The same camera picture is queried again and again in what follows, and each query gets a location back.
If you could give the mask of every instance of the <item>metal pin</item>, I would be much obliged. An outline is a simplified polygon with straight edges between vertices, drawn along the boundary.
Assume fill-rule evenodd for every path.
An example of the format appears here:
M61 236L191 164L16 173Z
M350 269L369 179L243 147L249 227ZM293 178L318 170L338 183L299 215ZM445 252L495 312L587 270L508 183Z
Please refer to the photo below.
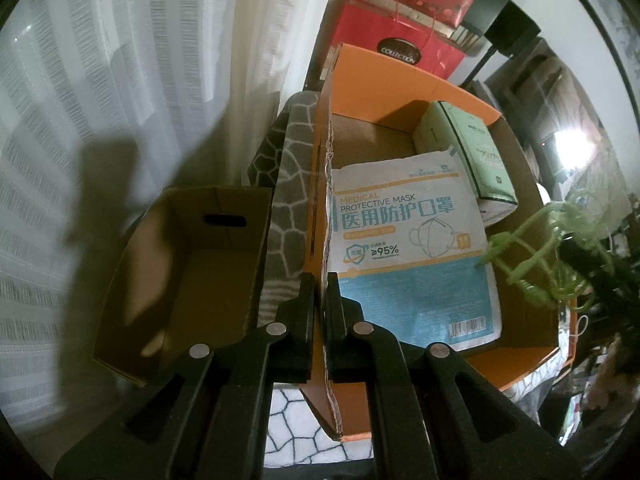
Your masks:
M287 326L284 323L269 323L267 325L267 334L269 335L282 335L287 331Z
M366 321L359 321L353 325L353 331L359 335L369 335L373 332L373 325Z
M209 355L209 347L204 343L197 343L189 348L189 355L194 359L202 359Z
M431 345L429 351L431 352L432 356L437 357L438 359L444 359L450 354L449 347L443 343L436 343L435 345Z

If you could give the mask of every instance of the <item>green tissue box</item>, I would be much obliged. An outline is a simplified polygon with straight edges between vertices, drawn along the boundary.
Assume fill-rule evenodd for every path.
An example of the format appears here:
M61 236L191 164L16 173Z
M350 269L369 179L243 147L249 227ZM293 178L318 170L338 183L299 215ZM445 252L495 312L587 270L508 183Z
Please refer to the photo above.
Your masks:
M495 224L518 206L509 174L482 120L444 101L427 108L414 131L417 153L453 146L478 200L484 226Z

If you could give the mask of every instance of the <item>orange cardboard box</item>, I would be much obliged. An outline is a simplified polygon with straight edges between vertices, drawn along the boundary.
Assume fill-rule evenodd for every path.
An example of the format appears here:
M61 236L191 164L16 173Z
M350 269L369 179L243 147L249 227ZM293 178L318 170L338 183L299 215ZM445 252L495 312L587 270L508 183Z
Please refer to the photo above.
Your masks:
M314 274L320 287L326 275L326 178L331 168L415 155L412 132L435 100L448 101L487 124L511 177L520 205L487 234L513 230L542 207L522 149L498 111L423 70L344 44L338 48L316 111L305 271ZM524 237L533 247L542 246L547 238L542 225ZM513 248L504 260L513 267L528 256L522 248ZM498 341L462 353L491 383L505 390L559 351L558 311L528 304L499 270L496 279L502 335ZM530 280L541 282L543 276L530 276ZM341 440L370 436L364 384L336 384L326 376L319 319L313 361L312 378L301 389L323 427Z

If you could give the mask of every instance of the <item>framed picture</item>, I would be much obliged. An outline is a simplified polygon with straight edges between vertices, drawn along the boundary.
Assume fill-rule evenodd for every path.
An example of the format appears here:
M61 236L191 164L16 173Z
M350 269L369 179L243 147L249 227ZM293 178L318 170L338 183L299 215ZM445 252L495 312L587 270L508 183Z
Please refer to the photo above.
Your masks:
M640 132L640 26L628 1L580 0L620 70Z

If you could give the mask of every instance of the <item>shield logo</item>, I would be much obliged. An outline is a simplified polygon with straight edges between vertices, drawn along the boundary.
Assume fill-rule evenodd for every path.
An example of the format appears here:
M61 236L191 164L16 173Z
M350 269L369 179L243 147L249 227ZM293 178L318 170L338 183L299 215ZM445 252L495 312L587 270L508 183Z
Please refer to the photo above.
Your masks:
M344 264L359 264L362 263L364 257L367 255L368 245L353 244L347 247L347 255L342 261Z

